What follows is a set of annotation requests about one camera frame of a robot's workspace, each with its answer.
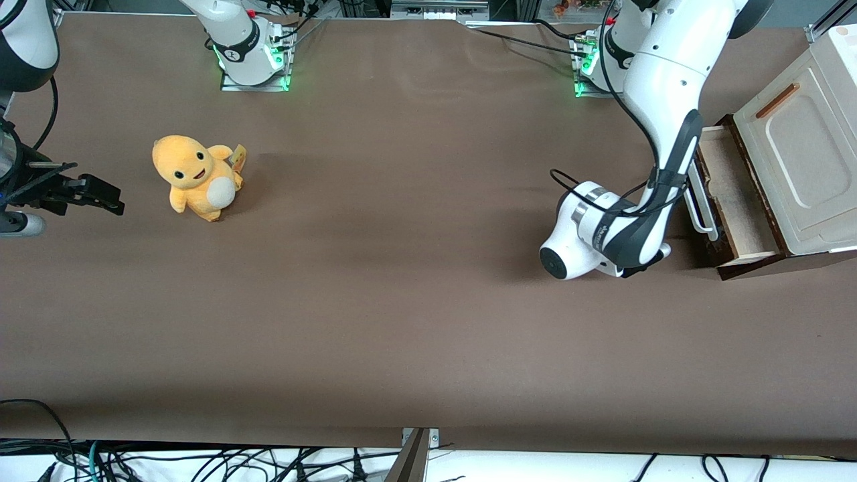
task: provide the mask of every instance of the white floor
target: white floor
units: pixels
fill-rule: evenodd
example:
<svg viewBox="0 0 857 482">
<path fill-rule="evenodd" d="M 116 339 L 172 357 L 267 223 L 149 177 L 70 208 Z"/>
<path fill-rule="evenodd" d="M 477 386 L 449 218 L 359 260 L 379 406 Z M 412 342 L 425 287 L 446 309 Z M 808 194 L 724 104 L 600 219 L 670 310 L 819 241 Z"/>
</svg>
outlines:
<svg viewBox="0 0 857 482">
<path fill-rule="evenodd" d="M 362 455 L 387 452 L 390 449 L 361 449 Z M 280 465 L 287 465 L 297 455 L 296 449 L 274 450 Z M 179 457 L 188 455 L 214 455 L 216 451 L 146 452 L 153 457 Z M 309 457 L 306 463 L 328 463 L 349 460 L 351 449 L 324 449 Z M 268 453 L 261 457 L 270 461 Z M 429 455 L 426 482 L 449 482 L 464 476 L 462 482 L 631 482 L 648 460 L 648 455 L 621 454 L 565 454 L 534 452 L 488 452 L 474 450 L 433 450 Z M 364 470 L 381 473 L 393 464 L 394 457 L 367 459 Z M 54 461 L 49 455 L 0 456 L 0 480 L 2 482 L 33 482 Z M 190 461 L 130 461 L 129 465 L 143 482 L 189 482 L 206 460 Z M 756 482 L 763 466 L 761 459 L 720 457 L 730 482 Z M 706 482 L 709 480 L 702 470 L 701 458 L 684 455 L 659 455 L 652 463 L 643 482 Z M 81 464 L 87 462 L 81 457 Z M 229 478 L 230 482 L 265 482 L 273 477 L 271 466 L 251 461 L 249 465 L 267 470 L 266 474 L 255 469 L 238 469 Z M 213 473 L 208 481 L 222 479 L 225 467 Z M 713 463 L 710 470 L 719 477 Z M 335 467 L 309 478 L 310 482 L 340 482 L 347 480 L 349 471 Z M 62 482 L 74 477 L 71 467 L 57 464 L 52 482 Z M 89 481 L 81 475 L 82 481 Z M 293 473 L 286 482 L 295 482 Z M 809 461 L 773 459 L 764 477 L 764 482 L 853 482 L 857 480 L 857 462 Z"/>
</svg>

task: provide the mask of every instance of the metal bracket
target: metal bracket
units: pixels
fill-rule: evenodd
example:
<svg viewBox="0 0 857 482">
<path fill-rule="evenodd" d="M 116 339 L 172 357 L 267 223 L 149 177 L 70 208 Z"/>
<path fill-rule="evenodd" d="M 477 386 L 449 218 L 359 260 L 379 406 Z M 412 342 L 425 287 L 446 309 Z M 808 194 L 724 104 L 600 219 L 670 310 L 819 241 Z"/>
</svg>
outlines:
<svg viewBox="0 0 857 482">
<path fill-rule="evenodd" d="M 384 482 L 424 482 L 429 463 L 429 447 L 440 442 L 438 429 L 404 429 L 405 443 Z"/>
<path fill-rule="evenodd" d="M 408 438 L 414 432 L 415 429 L 402 429 L 402 447 L 408 442 Z M 426 429 L 428 430 L 428 447 L 430 449 L 437 449 L 440 447 L 440 429 Z"/>
</svg>

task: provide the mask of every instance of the metal handle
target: metal handle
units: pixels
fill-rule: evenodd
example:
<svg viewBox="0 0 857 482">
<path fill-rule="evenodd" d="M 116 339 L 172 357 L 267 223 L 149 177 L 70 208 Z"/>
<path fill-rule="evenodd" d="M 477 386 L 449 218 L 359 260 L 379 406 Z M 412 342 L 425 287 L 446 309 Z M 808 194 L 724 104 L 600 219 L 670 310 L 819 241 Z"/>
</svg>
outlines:
<svg viewBox="0 0 857 482">
<path fill-rule="evenodd" d="M 685 202 L 687 202 L 687 212 L 691 216 L 693 229 L 700 234 L 707 234 L 710 241 L 717 241 L 720 238 L 720 232 L 717 231 L 714 214 L 711 211 L 708 198 L 704 195 L 702 177 L 699 175 L 699 170 L 696 167 L 695 158 L 687 168 L 687 180 L 691 185 L 688 190 L 685 190 Z M 699 218 L 697 212 L 702 215 L 702 219 Z"/>
</svg>

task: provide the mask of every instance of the metal frame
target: metal frame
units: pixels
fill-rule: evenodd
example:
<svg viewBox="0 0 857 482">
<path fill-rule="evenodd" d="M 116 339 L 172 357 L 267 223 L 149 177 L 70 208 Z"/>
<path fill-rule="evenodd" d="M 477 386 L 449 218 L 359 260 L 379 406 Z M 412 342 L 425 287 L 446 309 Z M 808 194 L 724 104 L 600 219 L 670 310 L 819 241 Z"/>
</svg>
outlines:
<svg viewBox="0 0 857 482">
<path fill-rule="evenodd" d="M 849 15 L 857 11 L 857 0 L 841 0 L 821 15 L 821 18 L 804 27 L 806 39 L 810 43 L 818 40 L 825 32 L 841 24 Z"/>
<path fill-rule="evenodd" d="M 402 439 L 405 445 L 384 482 L 423 482 L 429 463 L 429 449 L 438 447 L 440 443 L 439 431 L 428 428 L 404 429 Z"/>
</svg>

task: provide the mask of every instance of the brown handle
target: brown handle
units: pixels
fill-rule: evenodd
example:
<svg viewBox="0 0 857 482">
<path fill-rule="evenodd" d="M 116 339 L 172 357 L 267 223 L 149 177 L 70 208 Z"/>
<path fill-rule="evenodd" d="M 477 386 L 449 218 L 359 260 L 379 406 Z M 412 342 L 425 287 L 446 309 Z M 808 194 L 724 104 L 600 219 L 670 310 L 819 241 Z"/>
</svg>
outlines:
<svg viewBox="0 0 857 482">
<path fill-rule="evenodd" d="M 771 111 L 776 109 L 780 104 L 785 102 L 786 99 L 791 97 L 793 93 L 797 92 L 799 88 L 800 88 L 799 83 L 793 83 L 793 84 L 789 85 L 788 87 L 786 87 L 786 90 L 783 90 L 782 92 L 780 92 L 780 94 L 777 95 L 771 102 L 768 102 L 768 105 L 766 105 L 765 107 L 762 107 L 762 109 L 760 111 L 756 112 L 756 118 L 760 119 L 760 118 L 765 117 L 768 114 L 770 114 Z"/>
</svg>

